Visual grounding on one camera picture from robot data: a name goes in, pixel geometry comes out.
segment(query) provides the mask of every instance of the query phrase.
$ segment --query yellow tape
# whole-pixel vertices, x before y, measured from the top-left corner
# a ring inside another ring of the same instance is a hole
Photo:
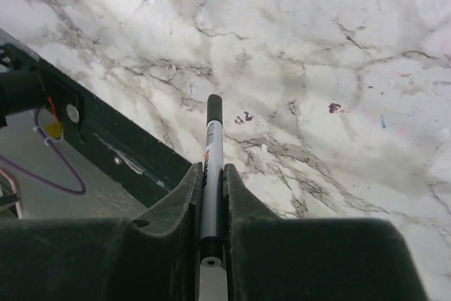
[[[51,125],[45,126],[44,129],[46,133],[54,139],[61,139],[63,137],[62,123],[52,123]]]

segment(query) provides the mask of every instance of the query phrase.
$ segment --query dark stain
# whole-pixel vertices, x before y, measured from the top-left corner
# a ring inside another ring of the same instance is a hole
[[[252,121],[253,118],[254,118],[254,116],[251,116],[251,115],[249,114],[249,112],[245,112],[245,120],[246,120],[246,121]]]
[[[329,105],[329,113],[337,113],[338,109],[340,109],[340,108],[341,108],[340,104],[332,103]]]
[[[242,125],[243,123],[245,123],[239,116],[237,116],[237,118],[235,119],[235,123],[237,125]]]
[[[254,116],[252,116],[248,111],[245,111],[244,113],[245,113],[245,119],[244,120],[240,116],[237,116],[237,118],[235,119],[235,123],[237,125],[242,125],[246,121],[252,121],[252,119],[254,118]]]

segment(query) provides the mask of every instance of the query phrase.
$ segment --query white marble surface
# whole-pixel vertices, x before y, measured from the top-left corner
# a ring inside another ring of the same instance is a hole
[[[287,217],[390,219],[431,299],[450,299],[451,0],[0,8],[2,29],[190,161],[220,94],[225,160],[257,197]]]

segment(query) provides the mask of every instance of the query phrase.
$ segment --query bolt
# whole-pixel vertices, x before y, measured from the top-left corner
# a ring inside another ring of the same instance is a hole
[[[72,121],[73,123],[79,123],[80,122],[80,114],[78,113],[77,109],[75,108],[75,106],[69,104],[66,106],[66,112],[68,114],[68,117],[70,119],[70,121]]]

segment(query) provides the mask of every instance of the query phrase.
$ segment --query marker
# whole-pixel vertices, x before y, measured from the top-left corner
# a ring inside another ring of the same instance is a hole
[[[223,261],[223,100],[210,95],[206,105],[204,189],[200,218],[200,263],[217,267]]]

